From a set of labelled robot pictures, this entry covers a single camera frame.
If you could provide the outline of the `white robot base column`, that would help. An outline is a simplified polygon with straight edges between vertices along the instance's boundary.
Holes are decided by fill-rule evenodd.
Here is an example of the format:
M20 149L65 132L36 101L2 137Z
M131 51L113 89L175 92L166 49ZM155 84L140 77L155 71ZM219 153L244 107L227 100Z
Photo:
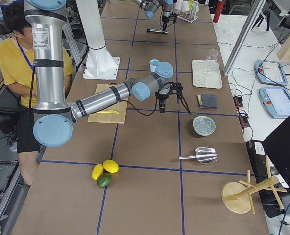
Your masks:
M116 80L120 58L106 48L97 0L77 0L76 4L89 47L83 78Z

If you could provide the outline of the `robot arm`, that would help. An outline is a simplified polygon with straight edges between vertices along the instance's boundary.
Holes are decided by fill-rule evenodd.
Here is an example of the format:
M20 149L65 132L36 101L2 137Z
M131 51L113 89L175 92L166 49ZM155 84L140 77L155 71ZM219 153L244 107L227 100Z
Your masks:
M166 31L166 28L168 27L167 24L170 19L175 16L174 22L176 21L176 15L172 12L172 0L133 0L133 2L136 3L140 9L144 10L144 13L148 18L152 18L156 11L162 7L162 30L148 29L147 32L167 34L168 32Z
M89 52L85 78L114 80L120 59L106 48L98 3L79 0L77 8L87 39ZM66 25L63 0L26 0L24 14L32 26L34 61L33 80L37 82L37 104L33 108L35 139L44 146L65 144L73 134L79 118L103 110L130 96L140 101L160 91L173 76L169 62L160 62L144 79L128 79L92 96L69 103L65 97L62 29Z

